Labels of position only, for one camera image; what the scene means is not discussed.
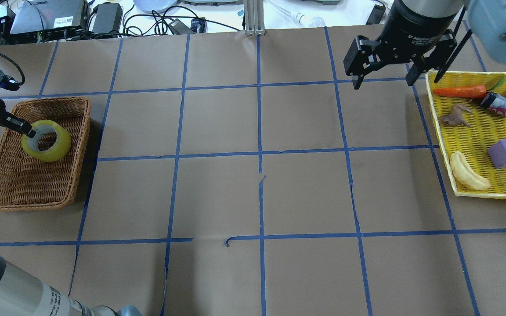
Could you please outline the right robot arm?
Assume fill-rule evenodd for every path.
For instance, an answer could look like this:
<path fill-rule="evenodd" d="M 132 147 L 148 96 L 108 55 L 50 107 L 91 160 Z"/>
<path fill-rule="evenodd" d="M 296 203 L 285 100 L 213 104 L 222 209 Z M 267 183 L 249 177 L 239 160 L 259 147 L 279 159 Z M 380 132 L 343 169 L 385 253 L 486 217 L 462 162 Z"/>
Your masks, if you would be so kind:
<path fill-rule="evenodd" d="M 411 62 L 408 86 L 432 69 L 437 83 L 472 35 L 492 60 L 506 65 L 506 0 L 395 0 L 376 40 L 355 37 L 345 73 L 357 90 L 369 73 Z"/>

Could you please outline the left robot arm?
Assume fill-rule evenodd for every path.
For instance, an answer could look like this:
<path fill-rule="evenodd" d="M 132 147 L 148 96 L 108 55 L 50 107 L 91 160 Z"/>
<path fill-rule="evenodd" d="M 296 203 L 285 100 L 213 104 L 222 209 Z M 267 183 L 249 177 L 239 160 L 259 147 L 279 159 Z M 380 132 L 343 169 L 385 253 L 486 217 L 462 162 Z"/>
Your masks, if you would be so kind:
<path fill-rule="evenodd" d="M 22 83 L 0 70 L 0 88 L 16 91 Z M 72 138 L 50 120 L 29 123 L 7 112 L 0 99 L 0 126 L 20 136 L 22 150 L 44 162 L 54 162 L 69 152 Z M 90 308 L 70 298 L 0 256 L 0 316 L 139 316 L 133 305 L 115 311 L 108 306 Z"/>

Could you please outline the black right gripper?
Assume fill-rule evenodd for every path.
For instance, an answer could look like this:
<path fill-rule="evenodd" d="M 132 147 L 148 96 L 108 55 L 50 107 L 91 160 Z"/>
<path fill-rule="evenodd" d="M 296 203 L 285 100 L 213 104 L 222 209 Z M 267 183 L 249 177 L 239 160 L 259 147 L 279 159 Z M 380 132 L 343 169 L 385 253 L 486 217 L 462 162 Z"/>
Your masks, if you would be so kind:
<path fill-rule="evenodd" d="M 359 90 L 364 78 L 387 65 L 412 63 L 408 86 L 429 70 L 443 68 L 457 47 L 449 28 L 458 13 L 456 0 L 395 0 L 381 34 L 356 36 L 343 60 L 345 73 Z"/>

